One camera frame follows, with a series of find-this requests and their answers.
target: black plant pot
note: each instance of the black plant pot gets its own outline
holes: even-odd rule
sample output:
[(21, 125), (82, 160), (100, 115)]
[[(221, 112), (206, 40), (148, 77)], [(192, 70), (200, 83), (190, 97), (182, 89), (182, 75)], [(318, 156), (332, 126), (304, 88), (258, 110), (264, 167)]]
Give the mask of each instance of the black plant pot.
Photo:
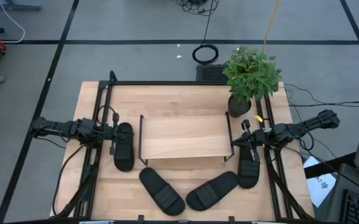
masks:
[(233, 96), (229, 97), (228, 112), (230, 116), (238, 118), (241, 115), (247, 113), (249, 109), (251, 109), (251, 101), (238, 101)]

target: keyboard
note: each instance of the keyboard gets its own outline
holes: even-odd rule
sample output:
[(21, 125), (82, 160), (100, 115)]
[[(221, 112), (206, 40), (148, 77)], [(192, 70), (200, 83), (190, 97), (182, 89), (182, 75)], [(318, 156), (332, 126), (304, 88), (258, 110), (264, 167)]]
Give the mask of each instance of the keyboard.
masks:
[(350, 190), (344, 190), (340, 217), (342, 218), (342, 223), (359, 224), (359, 194)]

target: white cable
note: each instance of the white cable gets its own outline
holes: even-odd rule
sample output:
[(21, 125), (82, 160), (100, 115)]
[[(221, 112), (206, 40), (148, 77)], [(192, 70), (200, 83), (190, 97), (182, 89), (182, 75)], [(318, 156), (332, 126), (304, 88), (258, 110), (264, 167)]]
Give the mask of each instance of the white cable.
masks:
[(23, 29), (22, 26), (20, 26), (14, 19), (12, 19), (12, 17), (6, 12), (5, 8), (4, 8), (4, 5), (2, 4), (1, 0), (0, 0), (0, 5), (1, 5), (1, 8), (3, 9), (3, 11), (5, 12), (5, 15), (10, 18), (10, 20), (15, 23), (20, 29), (22, 29), (23, 31), (23, 35), (22, 35), (22, 38), (20, 38), (20, 40), (16, 40), (16, 41), (1, 41), (2, 43), (7, 43), (7, 44), (16, 44), (16, 43), (20, 43), (22, 42), (22, 40), (24, 39), (24, 36), (26, 35), (26, 31)]

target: black bracket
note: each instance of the black bracket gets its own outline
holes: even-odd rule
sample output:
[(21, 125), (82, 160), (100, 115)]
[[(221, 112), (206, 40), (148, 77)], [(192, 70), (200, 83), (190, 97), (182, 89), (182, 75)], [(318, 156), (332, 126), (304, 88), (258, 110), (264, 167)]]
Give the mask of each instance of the black bracket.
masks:
[(138, 215), (138, 224), (143, 224), (144, 215)]
[(116, 74), (112, 70), (110, 70), (109, 81), (99, 81), (98, 89), (101, 90), (103, 88), (106, 88), (106, 86), (108, 85), (114, 85), (116, 81), (118, 81)]
[(233, 147), (233, 138), (231, 136), (229, 112), (226, 112), (225, 115), (226, 115), (226, 121), (228, 122), (229, 140), (230, 140), (229, 143), (230, 143), (230, 151), (231, 151), (231, 154), (228, 158), (226, 158), (226, 156), (223, 157), (223, 161), (227, 162), (230, 158), (232, 158), (235, 155), (235, 148)]
[(229, 224), (235, 224), (235, 217), (229, 217)]
[(138, 158), (143, 162), (145, 166), (147, 166), (147, 159), (142, 159), (142, 126), (143, 126), (143, 114), (140, 116), (139, 121), (139, 147), (138, 147)]

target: potted plant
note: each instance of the potted plant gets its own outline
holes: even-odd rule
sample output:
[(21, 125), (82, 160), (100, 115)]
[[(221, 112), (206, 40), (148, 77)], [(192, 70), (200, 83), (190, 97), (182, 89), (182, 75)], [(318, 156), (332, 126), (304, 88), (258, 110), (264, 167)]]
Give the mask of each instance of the potted plant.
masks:
[(276, 70), (276, 64), (272, 62), (275, 57), (268, 58), (258, 50), (247, 51), (245, 46), (233, 53), (225, 63), (223, 74), (228, 76), (231, 92), (228, 111), (230, 116), (237, 118), (249, 111), (252, 97), (259, 101), (264, 95), (278, 91), (282, 77), (279, 75), (281, 70)]

